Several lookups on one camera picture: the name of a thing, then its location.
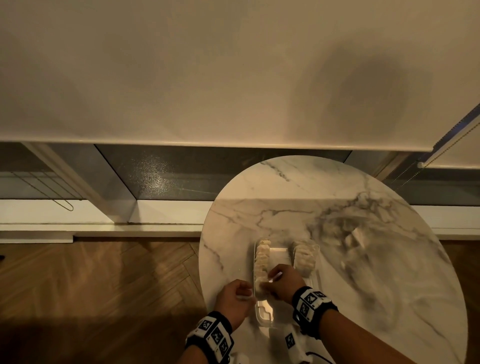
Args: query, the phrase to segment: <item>wrist-worn device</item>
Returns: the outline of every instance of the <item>wrist-worn device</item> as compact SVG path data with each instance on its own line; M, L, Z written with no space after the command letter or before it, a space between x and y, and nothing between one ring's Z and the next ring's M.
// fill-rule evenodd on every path
M320 320L326 310L338 308L332 300L312 287L298 289L292 297L293 319L300 326L302 334L321 340Z
M233 347L232 332L228 319L218 311L212 311L188 334L185 348L198 346L209 364L226 364L230 361L229 353Z

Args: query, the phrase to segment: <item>table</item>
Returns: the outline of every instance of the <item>table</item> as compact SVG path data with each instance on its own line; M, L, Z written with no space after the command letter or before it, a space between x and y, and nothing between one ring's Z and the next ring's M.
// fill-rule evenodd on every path
M326 223L345 228L345 217L384 229L373 230L369 262L358 258L348 274L342 264L347 253L325 229ZM233 178L212 204L200 240L207 309L226 283L252 282L253 243L260 238L315 240L322 291L341 313L416 363L465 360L467 313L450 260L421 217L377 179L310 156L273 158ZM233 339L233 351L247 354L252 364L288 363L281 333L260 328L254 314ZM309 345L331 358L320 341Z

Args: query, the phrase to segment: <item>wooden floor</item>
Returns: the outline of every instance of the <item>wooden floor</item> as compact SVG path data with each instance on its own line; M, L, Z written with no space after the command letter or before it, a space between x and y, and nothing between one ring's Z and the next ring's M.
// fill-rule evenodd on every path
M448 243L480 363L480 243ZM198 242L0 245L0 363L174 363L205 315Z

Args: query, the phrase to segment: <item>black cable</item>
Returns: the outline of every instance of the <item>black cable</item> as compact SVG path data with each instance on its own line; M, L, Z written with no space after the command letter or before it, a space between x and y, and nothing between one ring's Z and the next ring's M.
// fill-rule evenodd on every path
M323 360L325 360L327 363L333 364L330 360L328 360L327 358L324 358L323 356L321 356L320 354L317 354L317 353L315 353L315 352L306 352L305 354L307 354L307 355L316 355L316 356L318 356L319 358L322 358Z

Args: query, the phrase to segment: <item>blue strip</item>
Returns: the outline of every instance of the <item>blue strip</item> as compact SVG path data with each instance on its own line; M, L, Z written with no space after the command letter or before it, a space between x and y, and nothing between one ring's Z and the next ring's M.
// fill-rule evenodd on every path
M419 162L426 162L428 158L434 155L441 147L447 144L450 140L453 139L455 135L465 129L472 121L480 115L480 104L473 108L462 120L460 120L450 131L445 134L434 146L433 150L428 153L424 153L419 159Z

